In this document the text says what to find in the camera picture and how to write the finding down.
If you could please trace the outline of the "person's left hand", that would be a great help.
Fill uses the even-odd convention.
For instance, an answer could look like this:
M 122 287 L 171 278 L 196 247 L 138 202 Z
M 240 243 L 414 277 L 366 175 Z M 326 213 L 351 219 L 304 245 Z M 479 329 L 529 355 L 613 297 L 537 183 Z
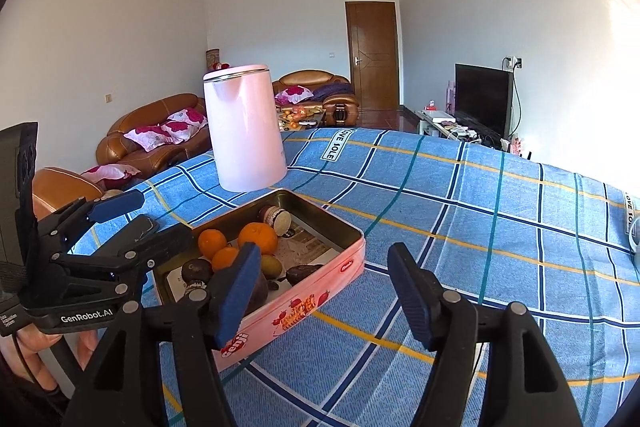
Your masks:
M 48 335 L 31 324 L 20 329 L 15 335 L 1 338 L 1 357 L 9 371 L 21 379 L 35 384 L 37 389 L 53 391 L 58 381 L 44 365 L 40 353 L 55 346 L 63 335 Z M 96 331 L 80 332 L 77 336 L 75 357 L 81 369 L 85 369 L 98 346 Z

